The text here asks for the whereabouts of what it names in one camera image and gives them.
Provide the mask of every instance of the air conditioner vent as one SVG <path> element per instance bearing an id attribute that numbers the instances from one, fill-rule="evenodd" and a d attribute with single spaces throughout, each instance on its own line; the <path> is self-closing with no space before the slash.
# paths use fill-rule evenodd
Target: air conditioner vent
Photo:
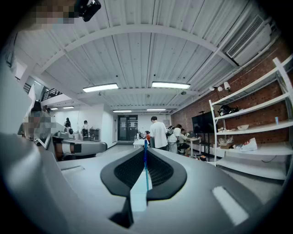
<path id="1" fill-rule="evenodd" d="M 244 33 L 238 38 L 238 40 L 233 44 L 233 46 L 227 51 L 227 54 L 233 58 L 238 50 L 244 46 L 250 39 L 250 37 L 258 30 L 260 25 L 264 22 L 264 20 L 257 15 L 251 24 L 247 27 Z"/>

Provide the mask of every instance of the white shelving unit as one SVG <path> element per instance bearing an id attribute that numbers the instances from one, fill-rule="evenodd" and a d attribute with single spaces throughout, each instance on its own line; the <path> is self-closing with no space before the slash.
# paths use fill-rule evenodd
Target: white shelving unit
<path id="1" fill-rule="evenodd" d="M 253 155 L 290 155 L 293 154 L 293 149 L 289 142 L 257 144 L 257 150 L 240 151 L 238 149 L 221 149 L 219 151 L 238 153 L 238 154 L 253 154 Z"/>
<path id="2" fill-rule="evenodd" d="M 231 118 L 239 115 L 244 115 L 249 112 L 257 111 L 259 109 L 265 108 L 267 106 L 271 106 L 273 104 L 276 104 L 280 101 L 283 101 L 285 99 L 289 99 L 291 101 L 291 105 L 293 103 L 293 89 L 292 84 L 290 82 L 290 79 L 286 73 L 286 70 L 292 66 L 293 62 L 293 55 L 289 56 L 283 63 L 280 63 L 278 58 L 273 59 L 273 62 L 276 65 L 276 68 L 265 74 L 264 76 L 260 77 L 256 81 L 252 82 L 248 86 L 230 94 L 227 97 L 224 97 L 214 103 L 210 102 L 211 111 L 212 111 L 212 117 L 214 122 L 214 129 L 215 129 L 215 162 L 214 165 L 221 165 L 224 167 L 228 167 L 233 170 L 241 171 L 244 173 L 256 175 L 256 176 L 262 176 L 266 178 L 272 178 L 272 179 L 278 179 L 278 180 L 284 180 L 286 178 L 286 167 L 284 163 L 280 162 L 263 162 L 261 160 L 249 160 L 245 157 L 239 158 L 239 157 L 232 157 L 232 156 L 224 156 L 222 159 L 216 161 L 217 158 L 217 151 L 224 151 L 231 152 L 231 153 L 237 153 L 237 154 L 252 154 L 257 157 L 257 155 L 292 155 L 293 149 L 290 143 L 288 142 L 281 142 L 281 143 L 274 143 L 274 144 L 258 144 L 258 149 L 254 151 L 248 151 L 243 152 L 236 149 L 221 149 L 217 147 L 217 136 L 218 135 L 235 135 L 235 134 L 247 134 L 247 133 L 260 133 L 265 131 L 271 131 L 281 128 L 287 128 L 293 126 L 293 120 L 289 119 L 286 121 L 281 121 L 278 124 L 271 123 L 266 125 L 259 125 L 255 127 L 248 128 L 244 131 L 231 131 L 231 132 L 220 132 L 217 133 L 217 127 L 216 123 L 218 120 L 222 119 L 225 127 L 225 119 Z M 259 105 L 250 107 L 245 110 L 241 110 L 236 113 L 228 114 L 225 116 L 215 117 L 214 113 L 214 106 L 215 105 L 226 105 L 233 101 L 236 101 L 240 98 L 243 98 L 247 95 L 250 95 L 259 89 L 269 85 L 273 81 L 277 80 L 277 75 L 279 75 L 282 79 L 282 82 L 285 84 L 283 86 L 285 92 L 269 101 L 266 101 L 264 103 L 261 103 Z"/>

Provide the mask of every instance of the brick wall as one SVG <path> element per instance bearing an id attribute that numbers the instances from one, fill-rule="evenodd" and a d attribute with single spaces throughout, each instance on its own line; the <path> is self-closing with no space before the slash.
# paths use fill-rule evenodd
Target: brick wall
<path id="1" fill-rule="evenodd" d="M 257 80 L 258 78 L 260 78 L 261 76 L 265 75 L 270 70 L 275 68 L 275 65 L 272 61 L 275 57 L 278 57 L 279 60 L 283 62 L 286 58 L 290 56 L 290 54 L 290 50 L 286 45 L 285 41 L 282 38 L 279 38 L 258 59 L 256 59 L 246 68 L 244 68 L 242 71 L 240 71 L 230 80 L 228 80 L 228 83 L 231 86 L 231 91 L 238 91 L 239 89 L 247 86 L 251 82 Z M 293 81 L 292 72 L 290 72 L 289 76 L 291 81 Z M 275 81 L 251 95 L 248 95 L 242 99 L 230 103 L 229 106 L 238 106 L 239 108 L 247 109 L 249 107 L 261 104 L 277 96 L 280 96 L 281 94 L 282 92 L 280 86 L 278 82 Z M 221 99 L 227 95 L 228 92 L 225 90 L 223 90 L 222 92 L 218 92 L 218 94 L 216 93 L 216 91 L 208 93 L 207 95 L 192 103 L 191 105 L 187 106 L 186 108 L 172 114 L 172 124 L 181 124 L 184 129 L 192 131 L 193 128 L 191 118 L 200 115 L 200 111 L 205 111 L 205 113 L 211 111 L 209 100 L 215 102 L 219 100 L 219 98 Z M 237 128 L 237 126 L 244 124 L 249 124 L 250 127 L 252 127 L 256 125 L 273 123 L 275 122 L 275 117 L 277 116 L 279 117 L 279 121 L 288 119 L 287 109 L 284 101 L 255 112 L 251 112 L 233 118 L 228 118 L 225 120 L 225 123 L 227 129 Z M 221 126 L 222 120 L 219 120 L 217 127 L 220 128 Z M 214 144 L 214 134 L 210 134 L 210 137 L 211 143 Z M 237 144 L 243 143 L 253 137 L 256 138 L 257 143 L 275 143 L 288 140 L 289 131 L 288 128 L 284 128 L 263 133 L 252 133 L 233 136 L 234 141 Z"/>

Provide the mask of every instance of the television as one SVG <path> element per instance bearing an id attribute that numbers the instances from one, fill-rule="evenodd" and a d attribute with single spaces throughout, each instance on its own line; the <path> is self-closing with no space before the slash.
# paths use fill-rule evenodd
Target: television
<path id="1" fill-rule="evenodd" d="M 192 117 L 192 126 L 194 133 L 214 133 L 212 112 Z"/>

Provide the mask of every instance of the box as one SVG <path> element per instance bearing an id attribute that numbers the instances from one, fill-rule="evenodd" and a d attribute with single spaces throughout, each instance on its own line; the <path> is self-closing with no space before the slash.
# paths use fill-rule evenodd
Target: box
<path id="1" fill-rule="evenodd" d="M 234 143 L 228 143 L 227 145 L 219 145 L 221 149 L 229 149 Z"/>

